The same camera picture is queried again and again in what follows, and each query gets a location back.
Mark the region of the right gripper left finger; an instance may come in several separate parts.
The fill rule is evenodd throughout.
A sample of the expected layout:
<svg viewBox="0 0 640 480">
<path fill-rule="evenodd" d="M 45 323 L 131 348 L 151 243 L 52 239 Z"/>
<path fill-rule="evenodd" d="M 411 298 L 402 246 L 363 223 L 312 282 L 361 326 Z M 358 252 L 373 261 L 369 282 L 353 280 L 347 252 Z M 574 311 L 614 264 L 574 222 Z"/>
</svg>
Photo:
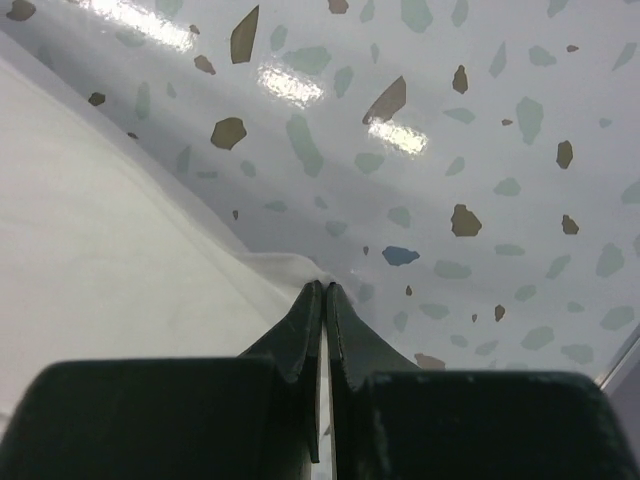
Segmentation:
<svg viewBox="0 0 640 480">
<path fill-rule="evenodd" d="M 307 479 L 319 460 L 323 287 L 236 357 L 62 362 L 27 389 L 5 479 Z"/>
</svg>

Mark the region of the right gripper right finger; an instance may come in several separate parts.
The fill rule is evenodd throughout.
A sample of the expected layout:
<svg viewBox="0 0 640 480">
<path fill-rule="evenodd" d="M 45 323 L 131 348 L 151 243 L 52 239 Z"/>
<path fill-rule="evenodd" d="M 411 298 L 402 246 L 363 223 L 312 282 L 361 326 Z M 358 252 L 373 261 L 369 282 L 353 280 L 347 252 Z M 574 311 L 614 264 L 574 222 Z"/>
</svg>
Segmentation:
<svg viewBox="0 0 640 480">
<path fill-rule="evenodd" d="M 424 370 L 327 287 L 337 479 L 635 479 L 605 396 L 581 374 Z"/>
</svg>

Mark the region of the white t shirt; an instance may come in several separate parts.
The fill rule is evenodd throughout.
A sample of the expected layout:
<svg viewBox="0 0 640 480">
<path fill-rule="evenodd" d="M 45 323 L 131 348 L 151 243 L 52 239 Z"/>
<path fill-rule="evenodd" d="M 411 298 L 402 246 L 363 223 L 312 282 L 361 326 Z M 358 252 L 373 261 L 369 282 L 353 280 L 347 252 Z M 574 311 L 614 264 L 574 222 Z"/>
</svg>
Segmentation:
<svg viewBox="0 0 640 480">
<path fill-rule="evenodd" d="M 51 364 L 229 357 L 331 277 L 253 254 L 56 74 L 1 40 L 1 420 Z"/>
</svg>

